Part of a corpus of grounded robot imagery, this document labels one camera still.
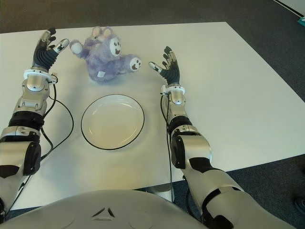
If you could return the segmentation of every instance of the black cable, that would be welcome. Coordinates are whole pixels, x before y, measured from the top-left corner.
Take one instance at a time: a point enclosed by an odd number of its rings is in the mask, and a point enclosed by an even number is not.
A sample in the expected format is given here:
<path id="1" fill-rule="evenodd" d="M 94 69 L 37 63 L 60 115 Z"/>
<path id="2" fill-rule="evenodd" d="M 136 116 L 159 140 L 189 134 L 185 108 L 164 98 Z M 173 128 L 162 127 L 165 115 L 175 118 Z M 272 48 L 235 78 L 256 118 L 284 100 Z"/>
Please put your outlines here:
<path id="1" fill-rule="evenodd" d="M 47 114 L 53 109 L 53 107 L 54 107 L 54 105 L 55 105 L 55 103 L 56 103 L 56 86 L 55 86 L 55 84 L 53 84 L 53 89 L 54 89 L 54 99 L 53 99 L 53 103 L 52 103 L 51 107 L 49 108 L 49 110 L 42 116 L 43 119 L 44 119 L 44 118 L 47 116 Z"/>
<path id="2" fill-rule="evenodd" d="M 187 189 L 186 192 L 186 198 L 185 198 L 185 205 L 187 208 L 187 211 L 189 212 L 189 214 L 194 217 L 196 220 L 198 220 L 199 222 L 201 222 L 199 219 L 197 219 L 197 217 L 194 215 L 194 213 L 192 212 L 191 208 L 190 208 L 190 204 L 189 204 L 189 196 L 190 196 L 190 188 Z"/>
<path id="3" fill-rule="evenodd" d="M 47 154 L 49 154 L 54 148 L 53 148 L 53 143 L 52 141 L 48 138 L 48 136 L 46 135 L 46 133 L 44 132 L 43 128 L 40 128 L 41 132 L 42 132 L 42 135 L 44 136 L 44 138 L 48 141 L 48 143 L 50 144 L 50 149 L 49 151 L 47 152 Z"/>
<path id="4" fill-rule="evenodd" d="M 48 138 L 48 136 L 43 132 L 43 129 L 41 128 L 41 132 L 42 132 L 43 136 L 46 138 L 46 140 L 49 142 L 49 144 L 50 144 L 50 146 L 51 146 L 50 150 L 49 150 L 45 155 L 43 155 L 43 156 L 41 157 L 41 161 L 42 161 L 43 159 L 45 159 L 45 158 L 46 158 L 54 149 L 56 149 L 60 144 L 62 144 L 65 140 L 67 140 L 68 137 L 70 137 L 70 135 L 72 134 L 72 131 L 73 131 L 73 129 L 74 129 L 74 119 L 73 119 L 73 116 L 72 116 L 72 114 L 71 114 L 71 111 L 70 111 L 70 110 L 67 108 L 67 106 L 66 106 L 65 104 L 63 104 L 61 101 L 56 100 L 56 99 L 55 99 L 55 96 L 54 96 L 54 99 L 53 99 L 51 96 L 49 96 L 49 97 L 50 97 L 50 99 L 52 99 L 52 100 L 54 100 L 54 101 L 60 103 L 60 104 L 61 104 L 64 108 L 66 108 L 66 110 L 69 112 L 69 115 L 70 115 L 71 120 L 72 120 L 72 128 L 71 128 L 71 131 L 69 132 L 69 134 L 68 134 L 61 142 L 59 142 L 55 147 L 53 147 L 53 143 L 51 142 L 51 140 Z"/>
<path id="5" fill-rule="evenodd" d="M 173 202 L 173 176 L 172 176 L 172 161 L 171 161 L 171 152 L 170 152 L 170 147 L 169 147 L 169 144 L 168 144 L 168 123 L 167 123 L 167 117 L 168 117 L 168 108 L 169 108 L 169 101 L 170 101 L 170 97 L 169 95 L 167 95 L 167 112 L 166 112 L 166 118 L 165 118 L 165 115 L 164 115 L 164 112 L 163 112 L 163 109 L 162 109 L 162 99 L 163 99 L 163 96 L 161 96 L 161 100 L 160 100 L 160 107 L 161 107 L 161 112 L 162 112 L 162 115 L 163 115 L 163 118 L 166 122 L 166 143 L 167 143 L 167 151 L 168 151 L 168 158 L 169 158 L 169 161 L 170 161 L 170 184 L 171 184 L 171 197 L 172 197 L 172 202 Z"/>

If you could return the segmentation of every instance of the stuffed animal ear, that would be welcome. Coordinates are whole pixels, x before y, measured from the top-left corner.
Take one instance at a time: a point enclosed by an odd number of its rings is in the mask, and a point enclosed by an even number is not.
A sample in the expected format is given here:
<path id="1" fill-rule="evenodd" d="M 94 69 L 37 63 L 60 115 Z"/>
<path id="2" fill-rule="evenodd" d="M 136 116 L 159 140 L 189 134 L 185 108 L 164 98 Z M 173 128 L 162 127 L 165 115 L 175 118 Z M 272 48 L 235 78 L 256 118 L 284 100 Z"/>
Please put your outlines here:
<path id="1" fill-rule="evenodd" d="M 92 29 L 92 37 L 97 37 L 98 35 L 102 34 L 103 33 L 103 30 L 101 27 L 99 26 L 96 26 Z"/>
<path id="2" fill-rule="evenodd" d="M 109 26 L 107 26 L 104 31 L 103 31 L 103 36 L 104 38 L 109 37 L 111 34 L 113 33 L 112 28 L 110 28 Z"/>

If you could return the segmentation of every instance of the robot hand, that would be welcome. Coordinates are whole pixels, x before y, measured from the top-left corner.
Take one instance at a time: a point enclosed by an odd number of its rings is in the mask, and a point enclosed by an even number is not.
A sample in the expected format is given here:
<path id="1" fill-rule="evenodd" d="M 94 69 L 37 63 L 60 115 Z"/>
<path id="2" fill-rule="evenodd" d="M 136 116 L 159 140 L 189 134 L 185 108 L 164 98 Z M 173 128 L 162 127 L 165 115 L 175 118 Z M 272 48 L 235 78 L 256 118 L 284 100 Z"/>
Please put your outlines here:
<path id="1" fill-rule="evenodd" d="M 162 62 L 166 69 L 161 68 L 154 62 L 149 62 L 149 66 L 156 70 L 164 79 L 166 79 L 167 84 L 171 85 L 173 83 L 179 84 L 180 72 L 178 67 L 178 62 L 175 56 L 175 53 L 171 50 L 170 47 L 164 49 L 166 54 L 163 54 L 163 57 L 166 59 Z"/>
<path id="2" fill-rule="evenodd" d="M 56 39 L 52 36 L 56 33 L 54 27 L 49 28 L 39 39 L 33 57 L 32 69 L 42 68 L 44 72 L 48 72 L 54 64 L 58 54 L 69 45 L 68 39 L 61 40 L 57 45 L 48 45 Z"/>

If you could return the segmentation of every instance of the black arm joint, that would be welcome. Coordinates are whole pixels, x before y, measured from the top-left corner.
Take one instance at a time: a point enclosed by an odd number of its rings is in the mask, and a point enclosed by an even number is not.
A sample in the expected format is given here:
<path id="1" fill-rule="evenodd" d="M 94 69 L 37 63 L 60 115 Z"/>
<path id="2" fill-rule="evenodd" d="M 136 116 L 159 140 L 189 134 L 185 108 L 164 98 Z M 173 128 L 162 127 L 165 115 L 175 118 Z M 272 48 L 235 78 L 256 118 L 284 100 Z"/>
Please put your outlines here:
<path id="1" fill-rule="evenodd" d="M 13 114 L 9 122 L 9 126 L 26 126 L 38 131 L 43 124 L 43 117 L 31 111 L 17 111 Z"/>
<path id="2" fill-rule="evenodd" d="M 2 165 L 0 166 L 0 177 L 7 178 L 15 175 L 19 170 L 18 166 L 14 165 Z"/>
<path id="3" fill-rule="evenodd" d="M 185 169 L 185 149 L 180 136 L 174 136 L 171 142 L 172 164 L 176 168 Z"/>
<path id="4" fill-rule="evenodd" d="M 210 160 L 206 157 L 193 157 L 189 159 L 191 167 L 201 173 L 209 170 L 220 170 L 211 166 Z"/>
<path id="5" fill-rule="evenodd" d="M 23 174 L 25 176 L 35 174 L 40 168 L 41 146 L 37 142 L 31 142 L 24 158 Z"/>
<path id="6" fill-rule="evenodd" d="M 172 134 L 172 131 L 181 125 L 192 125 L 191 121 L 186 116 L 177 116 L 173 118 L 168 127 L 168 134 Z"/>

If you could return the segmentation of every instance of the stuffed animal foot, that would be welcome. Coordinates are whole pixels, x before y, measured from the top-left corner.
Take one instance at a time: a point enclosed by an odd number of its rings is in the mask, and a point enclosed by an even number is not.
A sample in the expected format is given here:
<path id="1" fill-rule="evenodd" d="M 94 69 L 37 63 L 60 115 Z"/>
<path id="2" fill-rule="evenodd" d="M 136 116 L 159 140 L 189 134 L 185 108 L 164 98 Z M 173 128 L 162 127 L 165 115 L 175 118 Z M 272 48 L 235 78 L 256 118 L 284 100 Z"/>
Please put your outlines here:
<path id="1" fill-rule="evenodd" d="M 82 52 L 82 44 L 78 40 L 73 40 L 70 43 L 70 49 L 74 54 L 80 54 Z"/>
<path id="2" fill-rule="evenodd" d="M 71 41 L 70 49 L 78 58 L 86 59 L 89 55 L 89 48 L 84 47 L 78 40 Z"/>
<path id="3" fill-rule="evenodd" d="M 120 73 L 136 72 L 137 70 L 139 70 L 139 68 L 141 68 L 142 64 L 142 60 L 140 59 L 140 57 L 134 54 L 122 55 L 120 57 L 120 61 L 122 63 L 122 66 L 119 70 Z"/>
<path id="4" fill-rule="evenodd" d="M 129 67 L 133 72 L 136 72 L 141 67 L 142 61 L 139 57 L 133 57 L 130 60 Z"/>

